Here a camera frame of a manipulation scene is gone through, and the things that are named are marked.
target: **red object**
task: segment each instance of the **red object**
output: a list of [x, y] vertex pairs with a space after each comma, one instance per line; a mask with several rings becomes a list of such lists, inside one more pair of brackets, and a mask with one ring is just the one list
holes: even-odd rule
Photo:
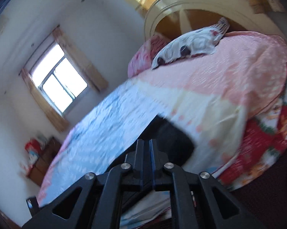
[[41, 145], [36, 139], [30, 139], [30, 141], [25, 145], [25, 150], [27, 152], [34, 151], [37, 154], [42, 152]]

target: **pink pillow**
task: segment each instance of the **pink pillow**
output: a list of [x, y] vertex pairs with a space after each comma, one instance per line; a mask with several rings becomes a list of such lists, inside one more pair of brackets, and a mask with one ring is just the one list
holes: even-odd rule
[[160, 34], [155, 34], [148, 39], [133, 56], [128, 66], [128, 78], [138, 75], [151, 68], [152, 61], [158, 52], [163, 49], [170, 40]]

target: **triangular cutout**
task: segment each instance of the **triangular cutout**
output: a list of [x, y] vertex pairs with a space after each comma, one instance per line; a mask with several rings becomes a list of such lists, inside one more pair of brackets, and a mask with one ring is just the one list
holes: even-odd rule
[[217, 188], [212, 188], [223, 219], [228, 219], [239, 213], [239, 209]]
[[52, 213], [63, 219], [69, 219], [81, 191], [81, 187], [76, 188], [67, 198], [65, 198], [65, 200], [53, 209]]

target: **cream headboard frame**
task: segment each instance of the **cream headboard frame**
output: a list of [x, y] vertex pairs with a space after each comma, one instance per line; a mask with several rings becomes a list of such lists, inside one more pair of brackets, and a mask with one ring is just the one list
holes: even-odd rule
[[[197, 11], [197, 14], [201, 15], [198, 18], [200, 22], [197, 22], [199, 25], [196, 25], [196, 19], [193, 16], [191, 19], [188, 18], [191, 11]], [[285, 39], [276, 24], [265, 14], [254, 14], [246, 0], [156, 0], [146, 15], [145, 38], [153, 36], [158, 24], [165, 17], [165, 19], [170, 18], [172, 24], [179, 27], [179, 34], [200, 28], [202, 27], [202, 17], [204, 17], [202, 13], [208, 15], [206, 21], [203, 22], [205, 24], [203, 27], [214, 24], [216, 22], [214, 21], [215, 15], [218, 14], [218, 17], [224, 16], [235, 22], [235, 28], [244, 28], [263, 34], [276, 34]], [[157, 31], [163, 33], [162, 28], [158, 27]]]

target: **multicolored blanket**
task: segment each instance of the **multicolored blanket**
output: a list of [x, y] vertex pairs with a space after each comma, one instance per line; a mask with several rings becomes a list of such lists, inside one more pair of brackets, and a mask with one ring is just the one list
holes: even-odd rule
[[[183, 168], [219, 170], [224, 182], [225, 170], [241, 156], [249, 119], [258, 120], [278, 104], [286, 62], [287, 46], [280, 37], [237, 32], [226, 34], [212, 55], [179, 60], [126, 81], [70, 132], [45, 176], [39, 204], [54, 200], [87, 172], [103, 173], [157, 114], [196, 145]], [[168, 192], [151, 192], [122, 215], [121, 227], [140, 226], [169, 206]]]

